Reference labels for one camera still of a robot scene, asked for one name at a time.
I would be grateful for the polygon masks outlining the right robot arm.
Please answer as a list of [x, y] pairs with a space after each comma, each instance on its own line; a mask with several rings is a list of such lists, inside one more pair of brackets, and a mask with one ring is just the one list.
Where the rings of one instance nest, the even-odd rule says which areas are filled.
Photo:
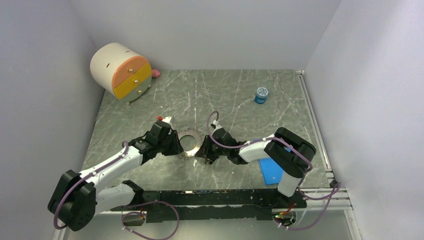
[[224, 128], [206, 135], [195, 157], [212, 164], [227, 157], [233, 164], [246, 165], [260, 159], [272, 159], [283, 171], [275, 193], [275, 202], [282, 208], [293, 203], [294, 193], [312, 168], [316, 148], [285, 127], [274, 134], [253, 141], [237, 141]]

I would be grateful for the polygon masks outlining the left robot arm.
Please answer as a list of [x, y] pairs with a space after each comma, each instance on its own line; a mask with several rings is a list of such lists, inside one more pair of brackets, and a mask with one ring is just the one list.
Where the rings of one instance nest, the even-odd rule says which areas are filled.
[[144, 135], [123, 141], [122, 149], [110, 158], [80, 172], [63, 173], [47, 206], [54, 215], [54, 227], [79, 231], [101, 212], [120, 206], [139, 209], [144, 202], [144, 190], [140, 186], [131, 180], [114, 187], [110, 183], [157, 154], [181, 154], [184, 149], [173, 120], [171, 116], [159, 117]]

